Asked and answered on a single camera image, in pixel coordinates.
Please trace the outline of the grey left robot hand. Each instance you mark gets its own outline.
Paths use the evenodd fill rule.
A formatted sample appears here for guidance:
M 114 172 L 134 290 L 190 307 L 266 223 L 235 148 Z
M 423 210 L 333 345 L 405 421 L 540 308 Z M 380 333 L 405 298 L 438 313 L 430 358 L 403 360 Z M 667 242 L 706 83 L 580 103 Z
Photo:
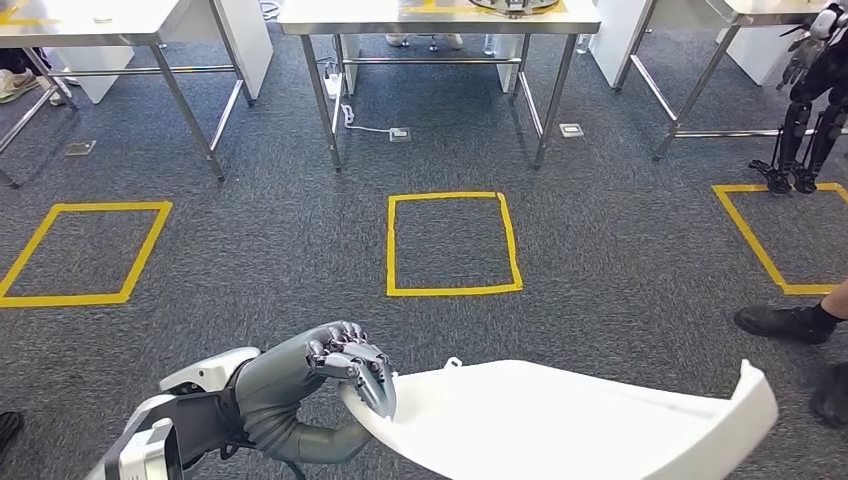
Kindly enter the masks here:
M 249 361 L 235 380 L 243 430 L 255 449 L 277 461 L 339 464 L 372 438 L 360 424 L 331 429 L 297 417 L 301 401 L 326 380 L 351 386 L 380 418 L 397 410 L 394 368 L 361 326 L 337 321 L 302 332 Z

